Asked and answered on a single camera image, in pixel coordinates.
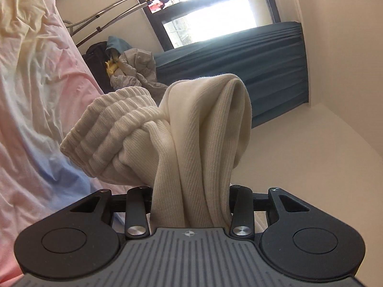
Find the wall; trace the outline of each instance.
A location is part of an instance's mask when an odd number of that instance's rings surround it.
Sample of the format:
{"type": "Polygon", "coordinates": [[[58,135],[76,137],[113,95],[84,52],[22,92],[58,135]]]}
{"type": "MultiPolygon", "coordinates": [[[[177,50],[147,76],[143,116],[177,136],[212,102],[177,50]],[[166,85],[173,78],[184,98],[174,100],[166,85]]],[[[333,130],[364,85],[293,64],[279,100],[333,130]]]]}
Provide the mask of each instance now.
{"type": "Polygon", "coordinates": [[[257,27],[270,25],[273,23],[266,0],[248,0],[248,3],[250,5],[250,9],[253,13],[257,27]]]}
{"type": "Polygon", "coordinates": [[[252,129],[231,182],[258,193],[279,186],[354,227],[366,243],[357,277],[382,287],[383,160],[324,105],[301,105],[252,129]]]}
{"type": "Polygon", "coordinates": [[[383,156],[383,0],[298,0],[312,104],[323,102],[383,156]]]}
{"type": "MultiPolygon", "coordinates": [[[[56,0],[56,5],[63,19],[76,22],[92,15],[115,1],[116,0],[56,0]]],[[[81,41],[84,37],[95,31],[97,26],[103,26],[137,3],[137,0],[128,0],[107,12],[105,15],[102,15],[74,35],[74,42],[77,43],[81,41]]],[[[145,49],[154,53],[163,51],[143,10],[136,11],[96,35],[79,48],[80,52],[85,53],[90,45],[100,41],[106,41],[109,35],[120,37],[126,40],[131,46],[139,49],[145,49]]]]}

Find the black bag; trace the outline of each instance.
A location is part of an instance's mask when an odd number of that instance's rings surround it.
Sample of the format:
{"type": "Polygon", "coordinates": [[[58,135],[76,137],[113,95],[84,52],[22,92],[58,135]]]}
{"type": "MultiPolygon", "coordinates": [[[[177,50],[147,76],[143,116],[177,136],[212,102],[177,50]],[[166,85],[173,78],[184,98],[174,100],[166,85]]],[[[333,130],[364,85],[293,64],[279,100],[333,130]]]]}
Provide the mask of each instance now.
{"type": "Polygon", "coordinates": [[[114,92],[113,87],[110,86],[110,78],[105,66],[105,62],[109,60],[109,57],[105,54],[106,48],[106,41],[95,43],[82,55],[96,82],[105,94],[114,92]]]}

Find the curtain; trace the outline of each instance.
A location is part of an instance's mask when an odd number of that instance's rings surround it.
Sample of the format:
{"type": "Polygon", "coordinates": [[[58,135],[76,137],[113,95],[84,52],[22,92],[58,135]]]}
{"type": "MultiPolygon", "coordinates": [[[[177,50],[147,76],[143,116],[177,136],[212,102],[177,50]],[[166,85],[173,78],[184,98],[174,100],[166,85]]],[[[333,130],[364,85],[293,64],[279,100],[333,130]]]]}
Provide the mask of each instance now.
{"type": "Polygon", "coordinates": [[[309,101],[302,26],[281,22],[232,33],[155,55],[166,85],[222,73],[239,76],[250,95],[252,127],[309,101]]]}

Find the logo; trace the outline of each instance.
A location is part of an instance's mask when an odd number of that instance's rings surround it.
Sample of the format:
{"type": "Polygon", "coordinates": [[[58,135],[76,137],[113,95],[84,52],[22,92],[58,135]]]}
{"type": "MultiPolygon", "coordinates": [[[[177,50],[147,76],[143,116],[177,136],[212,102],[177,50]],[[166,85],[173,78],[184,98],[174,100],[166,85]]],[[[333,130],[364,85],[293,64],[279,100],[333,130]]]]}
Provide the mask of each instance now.
{"type": "Polygon", "coordinates": [[[192,230],[188,230],[186,231],[185,233],[183,233],[184,235],[186,235],[187,237],[192,237],[194,235],[196,235],[197,233],[195,233],[194,231],[192,230]]]}

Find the bed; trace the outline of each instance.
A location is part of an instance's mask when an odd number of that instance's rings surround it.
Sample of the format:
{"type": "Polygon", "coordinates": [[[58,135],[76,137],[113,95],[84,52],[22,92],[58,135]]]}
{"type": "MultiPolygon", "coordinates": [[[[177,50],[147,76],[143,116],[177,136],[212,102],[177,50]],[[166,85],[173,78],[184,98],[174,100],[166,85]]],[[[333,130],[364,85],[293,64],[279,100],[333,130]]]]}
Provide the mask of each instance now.
{"type": "Polygon", "coordinates": [[[55,0],[0,0],[0,286],[21,270],[13,243],[28,225],[100,189],[59,144],[101,89],[55,0]]]}

